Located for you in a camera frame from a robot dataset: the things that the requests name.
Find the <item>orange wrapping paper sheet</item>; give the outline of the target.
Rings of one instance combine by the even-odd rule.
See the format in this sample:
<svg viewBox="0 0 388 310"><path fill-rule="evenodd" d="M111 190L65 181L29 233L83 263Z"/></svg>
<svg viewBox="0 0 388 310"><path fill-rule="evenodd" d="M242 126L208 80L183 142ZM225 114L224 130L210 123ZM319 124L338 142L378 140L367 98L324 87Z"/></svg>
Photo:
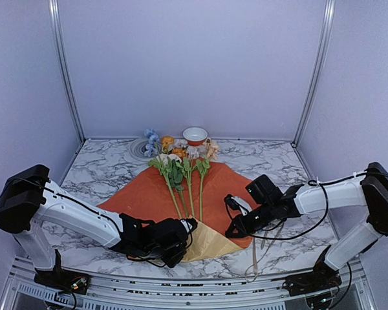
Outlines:
<svg viewBox="0 0 388 310"><path fill-rule="evenodd" d="M99 207L111 212L125 213L142 220L159 222L166 218L194 217L198 227L189 238L183 262L193 262L241 251L250 246L252 238L227 238L225 232L237 213L226 213L224 198L231 194L242 198L251 208L257 204L248 195L251 181L223 163L212 163L205 176L197 171L191 175L191 185L184 182L181 194L170 192L159 171L150 167L142 171L124 188Z"/></svg>

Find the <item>pink fake flower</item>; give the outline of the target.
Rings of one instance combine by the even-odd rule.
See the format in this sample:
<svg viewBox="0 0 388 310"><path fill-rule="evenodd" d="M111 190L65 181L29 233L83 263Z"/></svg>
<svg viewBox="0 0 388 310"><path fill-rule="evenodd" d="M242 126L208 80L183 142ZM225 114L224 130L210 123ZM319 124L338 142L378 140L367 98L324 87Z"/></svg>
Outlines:
<svg viewBox="0 0 388 310"><path fill-rule="evenodd" d="M176 201L177 201L176 194L178 194L178 196L180 197L180 202L182 204L182 208L183 208L185 217L187 217L187 216L189 216L189 211L188 211L186 201L184 198L184 193L183 193L184 187L182 185L182 181L183 181L184 177L176 165L176 162L181 161L181 159L177 155L174 155L174 154L166 154L166 155L168 155L169 163L171 164L171 169L169 170L169 179L171 181L171 186L173 188L173 192L175 194Z"/></svg>
<svg viewBox="0 0 388 310"><path fill-rule="evenodd" d="M199 219L203 221L203 190L204 190L204 179L207 176L211 162L217 160L218 151L220 149L216 141L211 138L207 138L203 143L205 146L205 155L202 160L196 161L196 167L200 175L200 187L199 187Z"/></svg>

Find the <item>orange fake flower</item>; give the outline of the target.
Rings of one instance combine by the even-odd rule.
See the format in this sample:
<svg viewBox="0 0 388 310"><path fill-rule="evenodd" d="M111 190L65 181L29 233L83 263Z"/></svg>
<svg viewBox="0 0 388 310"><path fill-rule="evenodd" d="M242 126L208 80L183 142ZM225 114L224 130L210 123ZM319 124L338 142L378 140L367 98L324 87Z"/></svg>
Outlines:
<svg viewBox="0 0 388 310"><path fill-rule="evenodd" d="M164 136L161 139L161 151L166 154L174 154L179 158L188 157L188 142L185 139L177 139L172 136Z"/></svg>

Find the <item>blue fake flower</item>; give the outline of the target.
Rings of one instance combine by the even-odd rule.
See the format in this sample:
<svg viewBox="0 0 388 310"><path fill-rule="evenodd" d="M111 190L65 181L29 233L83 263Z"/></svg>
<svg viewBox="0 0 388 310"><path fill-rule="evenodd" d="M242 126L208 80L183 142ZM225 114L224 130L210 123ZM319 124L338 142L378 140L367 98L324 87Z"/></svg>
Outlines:
<svg viewBox="0 0 388 310"><path fill-rule="evenodd" d="M159 135L155 132L154 129L145 129L144 136L147 138L147 145L145 146L144 156L151 158L148 165L150 167L156 168L160 175L164 178L178 217L182 219L182 214L176 201L175 194L171 186L171 181L169 179L169 170L171 169L171 164L169 163L168 155L162 152L162 145L160 143Z"/></svg>

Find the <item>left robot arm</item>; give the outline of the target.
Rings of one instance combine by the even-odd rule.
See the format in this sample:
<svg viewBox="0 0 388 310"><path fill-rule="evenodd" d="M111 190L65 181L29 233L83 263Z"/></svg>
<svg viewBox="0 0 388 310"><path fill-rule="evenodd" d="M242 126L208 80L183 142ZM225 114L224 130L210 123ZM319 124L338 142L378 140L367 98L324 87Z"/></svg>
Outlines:
<svg viewBox="0 0 388 310"><path fill-rule="evenodd" d="M103 210L75 198L49 178L49 168L37 164L7 179L0 194L0 229L10 233L54 287L69 281L57 263L57 253L42 230L43 222L68 228L102 247L137 262L174 267L193 242L198 223L193 218L141 220Z"/></svg>

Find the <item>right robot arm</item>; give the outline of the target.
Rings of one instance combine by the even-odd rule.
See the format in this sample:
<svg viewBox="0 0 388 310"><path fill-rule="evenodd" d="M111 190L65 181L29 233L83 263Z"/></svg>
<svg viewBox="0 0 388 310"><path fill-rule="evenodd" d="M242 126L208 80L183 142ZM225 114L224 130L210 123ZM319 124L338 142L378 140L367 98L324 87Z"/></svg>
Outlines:
<svg viewBox="0 0 388 310"><path fill-rule="evenodd" d="M327 182L309 180L282 192L265 174L251 181L246 190L258 205L250 209L240 197L224 198L226 211L239 211L231 218L225 235L245 238L273 221L286 221L317 211L343 207L365 207L366 218L336 244L326 248L307 276L313 289L321 289L349 260L367 251L382 236L388 236L388 172L372 162L362 172Z"/></svg>

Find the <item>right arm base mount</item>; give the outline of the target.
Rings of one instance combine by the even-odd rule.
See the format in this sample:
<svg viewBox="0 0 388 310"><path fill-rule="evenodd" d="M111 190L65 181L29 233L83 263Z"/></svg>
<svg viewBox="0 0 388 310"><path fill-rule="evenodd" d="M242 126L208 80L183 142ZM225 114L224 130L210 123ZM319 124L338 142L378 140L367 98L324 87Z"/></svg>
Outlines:
<svg viewBox="0 0 388 310"><path fill-rule="evenodd" d="M333 287L339 287L342 283L338 271L333 270L325 263L328 246L316 260L313 269L307 273L299 273L287 276L282 284L290 296L314 293Z"/></svg>

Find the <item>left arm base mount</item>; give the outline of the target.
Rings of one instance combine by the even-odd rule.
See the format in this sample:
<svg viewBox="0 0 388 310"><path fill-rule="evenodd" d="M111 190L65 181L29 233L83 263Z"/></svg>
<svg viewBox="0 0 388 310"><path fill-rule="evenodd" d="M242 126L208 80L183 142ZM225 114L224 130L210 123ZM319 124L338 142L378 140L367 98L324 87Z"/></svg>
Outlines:
<svg viewBox="0 0 388 310"><path fill-rule="evenodd" d="M49 271L35 268L35 283L55 289L62 289L66 292L86 295L91 276L86 273L62 268L61 255L57 249L55 250L55 259L54 265Z"/></svg>

